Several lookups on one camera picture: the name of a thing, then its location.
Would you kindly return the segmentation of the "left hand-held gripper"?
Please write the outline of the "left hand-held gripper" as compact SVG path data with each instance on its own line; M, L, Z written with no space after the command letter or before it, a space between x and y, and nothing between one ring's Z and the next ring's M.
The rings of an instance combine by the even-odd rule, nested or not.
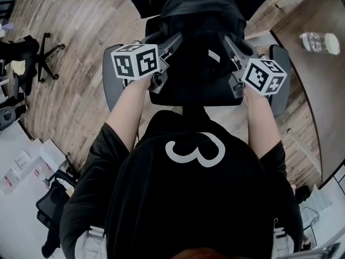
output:
M160 93L170 68L166 58L176 52L182 35L175 34L161 44L134 43L111 47L111 60L117 78L128 82L150 77L149 91Z

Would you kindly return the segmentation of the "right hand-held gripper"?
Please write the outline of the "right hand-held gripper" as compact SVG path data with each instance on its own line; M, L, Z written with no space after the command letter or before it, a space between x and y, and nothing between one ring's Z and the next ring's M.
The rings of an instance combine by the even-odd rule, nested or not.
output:
M229 85L235 98L242 97L249 87L261 96L277 94L287 78L287 73L275 61L259 58L257 54L244 54L228 37L223 39L224 49L238 70L230 74Z

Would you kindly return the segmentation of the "black backpack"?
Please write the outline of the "black backpack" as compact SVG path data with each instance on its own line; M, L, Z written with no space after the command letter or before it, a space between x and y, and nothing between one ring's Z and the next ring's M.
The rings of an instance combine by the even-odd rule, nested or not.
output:
M225 36L241 42L246 25L235 0L166 0L160 14L165 39L182 42L168 58L166 87L207 86L236 70L223 46Z

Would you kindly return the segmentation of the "black mesh office chair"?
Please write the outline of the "black mesh office chair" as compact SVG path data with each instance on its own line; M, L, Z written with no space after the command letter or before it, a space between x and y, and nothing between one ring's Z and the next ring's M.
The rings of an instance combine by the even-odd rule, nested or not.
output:
M140 16L146 19L147 22L145 37L142 40L135 40L130 44L137 42L161 44L167 40L162 35L159 25L161 10L165 1L166 0L131 0ZM235 3L247 23L265 1L266 0L235 0ZM280 91L277 94L265 97L276 102L285 101L288 96L288 80L291 76L289 71L288 52L285 49L280 49L279 56L273 53L271 53L269 57L262 56L255 50L255 46L245 39L244 35L241 42L236 45L244 54L253 55L255 53L259 58L275 60L284 69L287 73L287 78ZM133 82L128 82L116 77L111 60L111 47L105 50L102 64L103 88L109 109L115 106L121 93L131 82ZM235 98L233 96L229 85L229 79L230 74L218 79L212 85L195 85L178 88L166 87L166 82L160 93L149 91L149 96L153 104L162 106L237 106L242 102L243 96L240 98Z

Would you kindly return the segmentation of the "person's left forearm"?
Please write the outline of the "person's left forearm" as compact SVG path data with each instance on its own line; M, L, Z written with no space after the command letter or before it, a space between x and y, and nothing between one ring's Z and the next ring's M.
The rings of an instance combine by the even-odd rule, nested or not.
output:
M106 120L130 152L135 145L146 91L150 83L151 76L131 82L121 93Z

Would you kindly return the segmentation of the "person's right forearm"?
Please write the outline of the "person's right forearm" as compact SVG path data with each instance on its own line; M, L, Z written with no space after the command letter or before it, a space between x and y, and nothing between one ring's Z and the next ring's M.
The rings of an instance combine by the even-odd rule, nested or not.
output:
M246 87L244 99L247 106L249 146L258 158L262 158L281 141L279 130L266 97Z

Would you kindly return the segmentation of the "black swivel chair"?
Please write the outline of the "black swivel chair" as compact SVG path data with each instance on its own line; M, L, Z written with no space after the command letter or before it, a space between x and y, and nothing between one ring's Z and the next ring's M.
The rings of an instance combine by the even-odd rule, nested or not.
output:
M16 42L0 41L0 77L6 76L5 66L14 62L24 62L25 68L23 72L13 71L15 80L15 95L0 103L0 108L13 107L15 102L20 101L20 92L22 90L23 97L29 96L32 90L33 79L37 77L40 83L45 81L42 78L42 70L52 77L53 80L59 78L58 74L52 73L47 65L48 57L56 50L65 48L64 44L58 44L48 52L45 52L45 41L50 38L49 32L44 33L43 40L38 43L32 36L26 37Z
M44 180L49 188L48 192L36 202L37 220L48 229L46 241L41 248L44 258L50 258L60 247L61 216L79 178L78 172L57 170Z

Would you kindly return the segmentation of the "clear plastic bottle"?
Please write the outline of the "clear plastic bottle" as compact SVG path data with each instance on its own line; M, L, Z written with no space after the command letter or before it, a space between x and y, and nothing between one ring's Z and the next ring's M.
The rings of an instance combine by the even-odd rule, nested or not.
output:
M338 55L340 43L333 33L304 32L299 38L309 52Z

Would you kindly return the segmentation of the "dark brown table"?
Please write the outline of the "dark brown table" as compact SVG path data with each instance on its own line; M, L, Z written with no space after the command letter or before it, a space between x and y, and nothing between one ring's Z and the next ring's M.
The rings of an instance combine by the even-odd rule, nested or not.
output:
M333 33L340 54L308 52L304 32ZM345 161L345 6L341 0L303 0L271 30L289 53L313 117L322 183Z

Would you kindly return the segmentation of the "person's black printed shirt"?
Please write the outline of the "person's black printed shirt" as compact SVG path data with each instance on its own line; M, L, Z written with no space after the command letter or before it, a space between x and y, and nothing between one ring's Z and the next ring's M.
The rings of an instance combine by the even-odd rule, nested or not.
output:
M60 221L66 259L90 226L105 230L109 259L169 259L192 248L271 259L274 227L301 248L299 205L285 151L263 157L222 126L159 111L129 152L104 124Z

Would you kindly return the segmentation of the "pale yellow cloth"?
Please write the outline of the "pale yellow cloth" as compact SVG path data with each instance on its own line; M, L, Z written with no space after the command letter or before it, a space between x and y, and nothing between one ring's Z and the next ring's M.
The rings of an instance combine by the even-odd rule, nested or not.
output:
M26 61L22 60L22 61L15 61L13 60L11 62L11 67L13 72L18 75L18 76L22 76L25 73L25 69L26 69Z

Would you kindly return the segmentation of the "white box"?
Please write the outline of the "white box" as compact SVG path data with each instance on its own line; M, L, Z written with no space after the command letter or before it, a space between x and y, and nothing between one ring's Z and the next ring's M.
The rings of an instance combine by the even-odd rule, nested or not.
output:
M66 161L65 154L48 139L40 147L40 156L46 164L54 171L57 171Z

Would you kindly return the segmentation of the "grey round device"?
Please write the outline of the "grey round device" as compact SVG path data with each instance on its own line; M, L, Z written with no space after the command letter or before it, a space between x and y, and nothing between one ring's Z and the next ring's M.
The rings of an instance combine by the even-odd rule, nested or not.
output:
M12 125L16 120L15 110L12 107L0 109L0 132Z

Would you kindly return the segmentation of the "white paper sheet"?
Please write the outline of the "white paper sheet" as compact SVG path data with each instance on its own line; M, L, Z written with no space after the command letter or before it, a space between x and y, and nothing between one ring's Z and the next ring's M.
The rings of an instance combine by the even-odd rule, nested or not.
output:
M22 172L28 168L31 162L31 157L26 151L22 151L15 159L14 162L18 169Z

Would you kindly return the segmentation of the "white desk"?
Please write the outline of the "white desk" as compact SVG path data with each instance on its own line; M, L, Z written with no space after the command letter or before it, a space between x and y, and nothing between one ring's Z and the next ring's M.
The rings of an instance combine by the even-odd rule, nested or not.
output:
M0 132L0 255L4 259L44 259L41 248L48 229L37 220L36 202L48 191L44 180L52 170L40 156L44 142L31 140L19 121ZM14 159L26 151L28 168Z

